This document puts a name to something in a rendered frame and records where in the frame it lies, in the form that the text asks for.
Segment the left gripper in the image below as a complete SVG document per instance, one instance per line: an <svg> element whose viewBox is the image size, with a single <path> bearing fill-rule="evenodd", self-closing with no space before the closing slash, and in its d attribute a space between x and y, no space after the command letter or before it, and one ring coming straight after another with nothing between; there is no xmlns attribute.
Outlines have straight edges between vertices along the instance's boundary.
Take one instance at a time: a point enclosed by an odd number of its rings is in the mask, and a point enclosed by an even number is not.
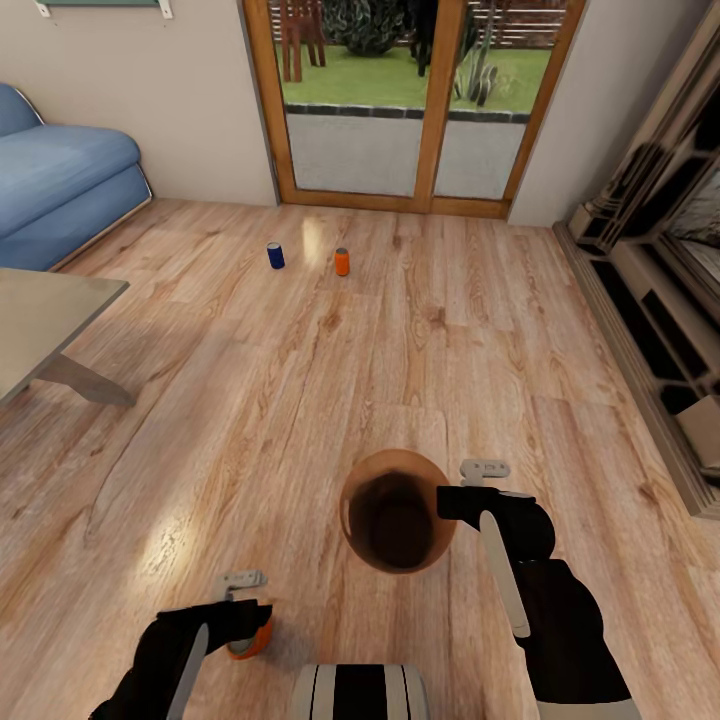
<svg viewBox="0 0 720 720"><path fill-rule="evenodd" d="M256 599L225 601L224 603L209 604L207 607L219 610L223 621L221 637L211 652L227 645L229 641L253 637L259 627L267 624L273 608L272 605L258 606Z"/></svg>

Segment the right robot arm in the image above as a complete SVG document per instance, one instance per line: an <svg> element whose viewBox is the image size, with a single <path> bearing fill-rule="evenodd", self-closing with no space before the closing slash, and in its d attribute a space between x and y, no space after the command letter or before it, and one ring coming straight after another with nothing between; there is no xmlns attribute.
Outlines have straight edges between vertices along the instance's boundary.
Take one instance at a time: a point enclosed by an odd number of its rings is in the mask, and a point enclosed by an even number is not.
<svg viewBox="0 0 720 720"><path fill-rule="evenodd" d="M526 493L484 487L503 460L465 459L461 486L436 488L437 517L481 532L541 720L642 720L604 636L600 608L567 562L550 559L555 530Z"/></svg>

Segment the trash can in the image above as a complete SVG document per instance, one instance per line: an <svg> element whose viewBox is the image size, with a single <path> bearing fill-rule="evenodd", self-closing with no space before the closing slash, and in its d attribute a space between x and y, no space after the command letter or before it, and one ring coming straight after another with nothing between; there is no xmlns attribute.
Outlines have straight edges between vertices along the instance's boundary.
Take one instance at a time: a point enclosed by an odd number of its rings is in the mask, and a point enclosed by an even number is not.
<svg viewBox="0 0 720 720"><path fill-rule="evenodd" d="M457 521L437 517L441 485L450 486L447 476L417 452L387 449L365 457L340 493L339 522L347 545L382 574L410 576L431 568L449 550L457 528Z"/></svg>

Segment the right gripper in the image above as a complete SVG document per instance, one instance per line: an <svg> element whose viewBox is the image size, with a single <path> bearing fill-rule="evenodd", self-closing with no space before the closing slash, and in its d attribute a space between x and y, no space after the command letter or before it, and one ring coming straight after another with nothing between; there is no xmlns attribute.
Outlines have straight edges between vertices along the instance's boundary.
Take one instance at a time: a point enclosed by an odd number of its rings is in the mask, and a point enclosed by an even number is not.
<svg viewBox="0 0 720 720"><path fill-rule="evenodd" d="M486 490L497 490L496 487L461 487L446 486L436 488L437 496L437 517L444 520L464 520L472 527L468 508L476 494Z"/></svg>

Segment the robot trunk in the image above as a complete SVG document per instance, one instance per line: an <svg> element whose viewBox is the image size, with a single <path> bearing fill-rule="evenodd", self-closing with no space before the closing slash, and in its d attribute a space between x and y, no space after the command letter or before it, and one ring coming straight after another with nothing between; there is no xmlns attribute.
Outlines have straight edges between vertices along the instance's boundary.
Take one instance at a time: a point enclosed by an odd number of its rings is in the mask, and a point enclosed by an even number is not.
<svg viewBox="0 0 720 720"><path fill-rule="evenodd" d="M289 720L431 720L413 664L310 664L298 678Z"/></svg>

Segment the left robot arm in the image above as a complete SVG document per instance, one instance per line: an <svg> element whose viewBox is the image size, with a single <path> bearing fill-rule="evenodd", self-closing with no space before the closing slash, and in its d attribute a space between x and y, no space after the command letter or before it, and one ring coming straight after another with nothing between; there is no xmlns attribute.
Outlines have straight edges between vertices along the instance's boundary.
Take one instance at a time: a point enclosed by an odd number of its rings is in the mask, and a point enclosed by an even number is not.
<svg viewBox="0 0 720 720"><path fill-rule="evenodd" d="M272 605L234 601L231 592L267 582L261 569L218 573L209 605L159 611L142 635L133 669L88 720L181 720L205 655L250 639L271 616Z"/></svg>

